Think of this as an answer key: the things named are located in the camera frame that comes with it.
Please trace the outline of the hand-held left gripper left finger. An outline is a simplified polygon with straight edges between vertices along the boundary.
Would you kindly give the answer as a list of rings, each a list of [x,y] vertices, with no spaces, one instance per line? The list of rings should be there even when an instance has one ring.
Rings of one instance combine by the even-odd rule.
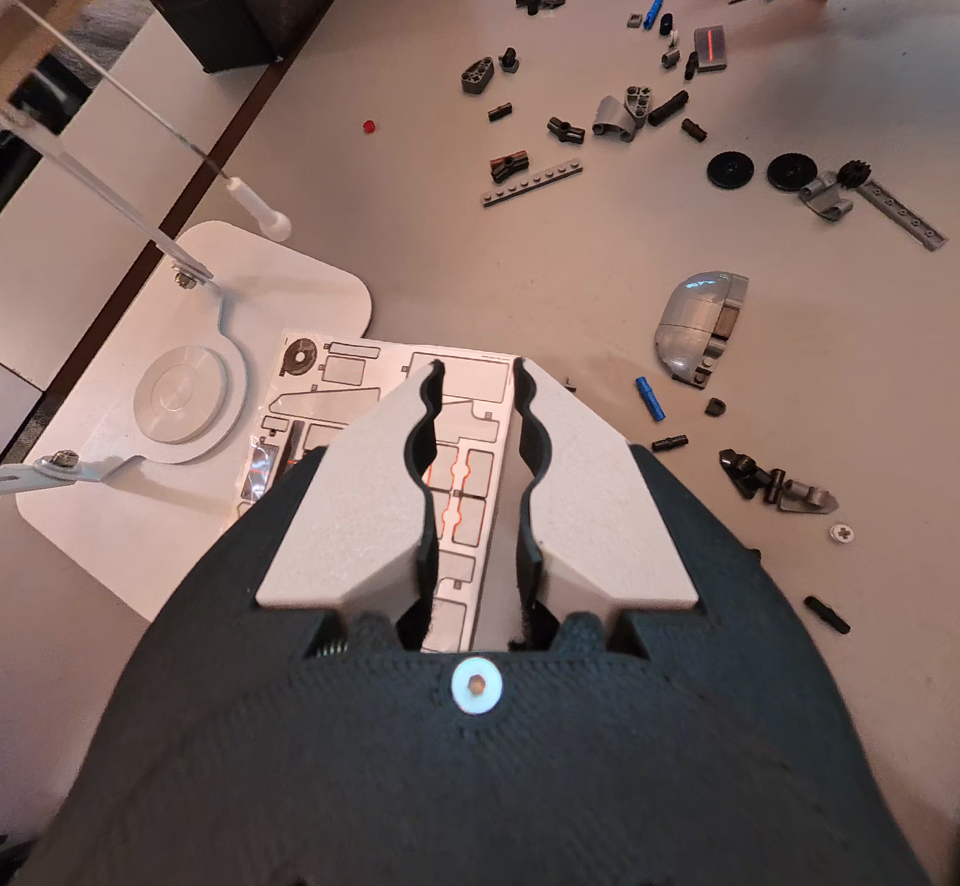
[[[439,570],[423,476],[437,455],[445,372],[428,360],[325,449],[256,593],[260,607],[382,614],[405,649],[423,648]]]

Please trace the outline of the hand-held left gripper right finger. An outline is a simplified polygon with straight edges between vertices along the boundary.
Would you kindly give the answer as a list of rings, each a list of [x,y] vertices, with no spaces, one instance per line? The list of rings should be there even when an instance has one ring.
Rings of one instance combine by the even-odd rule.
[[[513,363],[519,453],[532,474],[516,547],[523,644],[545,650],[591,614],[689,611],[699,596],[631,444],[532,359]]]

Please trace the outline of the dark grey domed lego assembly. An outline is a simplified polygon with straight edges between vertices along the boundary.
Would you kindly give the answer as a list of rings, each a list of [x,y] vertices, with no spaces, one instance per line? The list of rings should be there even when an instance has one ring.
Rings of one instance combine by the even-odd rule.
[[[726,351],[746,300],[749,279],[728,271],[696,273],[671,294],[654,349],[672,379],[702,390]]]

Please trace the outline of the black and grey lego linkage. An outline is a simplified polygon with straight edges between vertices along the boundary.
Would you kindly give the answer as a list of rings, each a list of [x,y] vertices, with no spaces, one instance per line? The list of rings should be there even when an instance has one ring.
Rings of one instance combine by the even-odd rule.
[[[839,509],[836,497],[827,489],[790,478],[780,468],[763,469],[748,454],[722,449],[718,460],[727,478],[745,500],[761,496],[762,501],[782,512],[831,515]]]

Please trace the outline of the long grey studded lego plate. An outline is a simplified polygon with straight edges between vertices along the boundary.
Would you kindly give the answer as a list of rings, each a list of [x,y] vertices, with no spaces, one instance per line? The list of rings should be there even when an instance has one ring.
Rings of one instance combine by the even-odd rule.
[[[494,184],[479,199],[482,208],[508,203],[528,193],[538,191],[582,174],[585,163],[581,157],[565,160],[536,172],[517,173],[502,184]]]

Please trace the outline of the round grey lego disc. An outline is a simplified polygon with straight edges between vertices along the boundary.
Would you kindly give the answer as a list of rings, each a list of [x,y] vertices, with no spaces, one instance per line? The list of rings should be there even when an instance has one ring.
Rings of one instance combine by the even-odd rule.
[[[766,178],[781,192],[797,193],[818,176],[818,166],[810,156],[798,152],[781,153],[767,166]]]
[[[716,187],[726,190],[742,188],[755,174],[754,161],[745,153],[726,150],[714,155],[706,165],[705,174]]]

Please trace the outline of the light grey curved lego panel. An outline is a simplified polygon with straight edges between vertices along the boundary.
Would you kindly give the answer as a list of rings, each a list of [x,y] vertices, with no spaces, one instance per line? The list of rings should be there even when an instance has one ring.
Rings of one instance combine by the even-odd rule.
[[[597,108],[592,128],[594,136],[616,136],[621,141],[630,142],[636,136],[638,125],[621,100],[607,95]]]

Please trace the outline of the dark grey lego plate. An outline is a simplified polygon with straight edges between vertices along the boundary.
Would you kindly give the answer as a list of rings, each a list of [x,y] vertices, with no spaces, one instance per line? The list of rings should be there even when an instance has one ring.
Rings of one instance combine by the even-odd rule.
[[[937,230],[929,221],[907,208],[886,187],[874,180],[858,185],[856,192],[871,203],[884,216],[891,219],[900,228],[908,232],[918,243],[930,252],[936,252],[949,242],[949,238]]]

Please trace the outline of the sticker sheet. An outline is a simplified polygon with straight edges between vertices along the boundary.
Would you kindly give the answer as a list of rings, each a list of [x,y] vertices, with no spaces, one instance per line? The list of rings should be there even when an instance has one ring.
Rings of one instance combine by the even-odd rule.
[[[422,650],[474,649],[514,405],[514,358],[506,353],[289,331],[249,430],[233,525],[304,454],[327,448],[409,373],[444,364],[437,455],[423,477],[438,533],[438,582]]]

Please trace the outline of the white side desk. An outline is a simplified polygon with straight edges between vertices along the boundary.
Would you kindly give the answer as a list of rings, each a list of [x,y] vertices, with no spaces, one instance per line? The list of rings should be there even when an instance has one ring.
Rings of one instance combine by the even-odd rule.
[[[275,64],[207,73],[159,14],[109,72],[224,166],[262,105]],[[102,81],[66,125],[68,150],[176,236],[222,179]],[[2,448],[33,411],[66,396],[149,275],[150,237],[54,164],[42,162],[2,208]]]

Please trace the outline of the white round mount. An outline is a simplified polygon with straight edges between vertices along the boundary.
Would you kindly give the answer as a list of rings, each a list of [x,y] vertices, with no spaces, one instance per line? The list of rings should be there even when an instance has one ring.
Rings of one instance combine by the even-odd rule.
[[[245,404],[248,367],[224,332],[222,288],[208,282],[189,294],[163,293],[157,309],[121,327],[103,350],[116,385],[87,442],[97,462],[199,459],[231,432]]]

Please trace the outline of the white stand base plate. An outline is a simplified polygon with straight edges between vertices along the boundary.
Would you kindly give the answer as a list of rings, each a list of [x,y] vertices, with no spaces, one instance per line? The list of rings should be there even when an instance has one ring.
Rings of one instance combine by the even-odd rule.
[[[80,460],[132,458],[103,482],[20,494],[18,512],[80,568],[140,616],[153,620],[186,574],[233,522],[258,408],[279,368],[289,330],[360,338],[372,300],[353,274],[226,222],[207,221],[180,244],[213,273],[213,289],[185,290],[163,261],[79,377],[31,450]],[[168,350],[217,350],[246,393],[227,394],[222,413],[191,462],[155,461],[164,445],[143,439],[133,398],[150,365]]]

